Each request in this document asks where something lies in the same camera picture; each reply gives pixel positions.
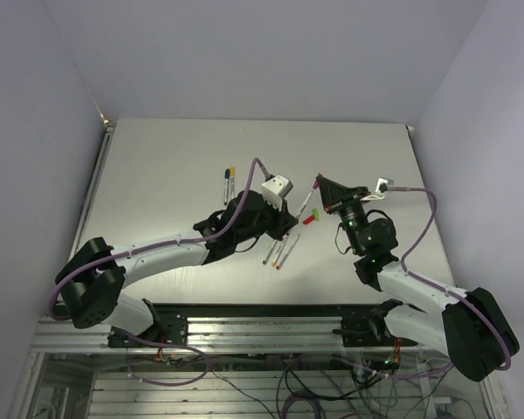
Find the purple marker pen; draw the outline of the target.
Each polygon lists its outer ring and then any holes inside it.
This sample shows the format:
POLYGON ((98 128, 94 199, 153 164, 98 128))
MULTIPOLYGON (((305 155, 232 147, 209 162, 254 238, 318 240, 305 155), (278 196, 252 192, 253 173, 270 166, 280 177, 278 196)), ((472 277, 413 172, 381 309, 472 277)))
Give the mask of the purple marker pen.
POLYGON ((309 192, 308 192, 307 196, 305 197, 304 201, 302 202, 301 206, 299 207, 299 209, 296 212, 295 218, 298 219, 298 220, 300 219, 300 217, 303 214, 305 208, 307 207, 307 205, 308 205, 312 195, 314 194, 314 192, 316 190, 316 189, 312 189, 312 187, 309 190, 309 192))

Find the orange marker pen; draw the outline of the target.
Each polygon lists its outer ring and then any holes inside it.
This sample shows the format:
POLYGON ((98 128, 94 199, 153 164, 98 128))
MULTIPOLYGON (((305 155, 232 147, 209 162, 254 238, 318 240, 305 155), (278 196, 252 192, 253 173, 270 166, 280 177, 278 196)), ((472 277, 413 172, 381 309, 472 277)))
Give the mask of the orange marker pen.
POLYGON ((228 185, 227 185, 227 198, 230 202, 235 197, 235 168, 230 167, 228 169, 228 185))

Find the blue marker pen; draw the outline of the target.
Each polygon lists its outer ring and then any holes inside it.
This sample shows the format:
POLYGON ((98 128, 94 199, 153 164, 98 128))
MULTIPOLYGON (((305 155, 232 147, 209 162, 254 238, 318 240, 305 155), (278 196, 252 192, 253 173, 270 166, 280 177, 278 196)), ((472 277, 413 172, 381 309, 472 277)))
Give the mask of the blue marker pen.
POLYGON ((227 168, 224 171, 224 206, 228 204, 229 180, 230 180, 230 170, 227 168))

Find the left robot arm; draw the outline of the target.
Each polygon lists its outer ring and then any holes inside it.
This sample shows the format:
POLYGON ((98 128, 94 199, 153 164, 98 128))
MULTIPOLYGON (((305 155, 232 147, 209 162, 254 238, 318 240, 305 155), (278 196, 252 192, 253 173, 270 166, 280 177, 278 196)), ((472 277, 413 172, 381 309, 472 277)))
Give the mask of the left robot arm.
POLYGON ((264 235, 282 240, 297 223, 286 204, 276 209, 260 193, 248 191, 189 230, 159 241, 112 246, 103 237, 92 238, 55 278, 66 317, 78 329, 125 317, 131 338, 150 347, 159 340, 161 326, 148 303, 128 298, 124 287, 165 271, 220 261, 241 243, 264 235))

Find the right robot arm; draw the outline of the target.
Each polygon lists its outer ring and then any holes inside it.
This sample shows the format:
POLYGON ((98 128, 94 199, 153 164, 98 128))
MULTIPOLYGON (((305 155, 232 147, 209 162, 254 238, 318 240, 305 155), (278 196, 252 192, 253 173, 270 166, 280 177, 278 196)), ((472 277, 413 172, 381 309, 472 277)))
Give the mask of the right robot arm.
POLYGON ((494 296, 478 287, 472 291, 448 285, 412 271, 406 256, 396 257, 396 227, 390 216, 371 219, 364 203, 401 192, 379 179, 376 190, 349 188, 317 175, 321 203, 337 215, 356 256, 360 281, 391 296, 369 316, 369 338, 377 345, 393 339, 424 344, 448 357, 451 366, 471 381, 482 381, 495 370, 508 370, 520 344, 494 296))

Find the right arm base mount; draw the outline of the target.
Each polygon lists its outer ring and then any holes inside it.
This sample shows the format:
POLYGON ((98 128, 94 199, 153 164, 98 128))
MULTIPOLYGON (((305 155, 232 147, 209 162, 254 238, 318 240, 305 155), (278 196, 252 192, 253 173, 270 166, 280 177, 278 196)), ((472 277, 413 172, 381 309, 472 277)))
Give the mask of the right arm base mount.
POLYGON ((388 299, 379 305, 359 305, 341 319, 340 327, 332 330, 341 336, 344 347, 379 347, 394 346, 397 337, 386 327, 386 315, 403 303, 388 299))

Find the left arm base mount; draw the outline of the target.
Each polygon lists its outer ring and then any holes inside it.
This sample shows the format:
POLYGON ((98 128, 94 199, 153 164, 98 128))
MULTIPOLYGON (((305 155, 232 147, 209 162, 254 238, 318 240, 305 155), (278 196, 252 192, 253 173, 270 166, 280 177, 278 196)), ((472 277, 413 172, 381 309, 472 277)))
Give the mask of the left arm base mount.
POLYGON ((123 299, 107 319, 111 331, 107 337, 110 348, 151 347, 144 340, 162 344, 184 345, 189 323, 178 311, 154 305, 147 299, 123 299))

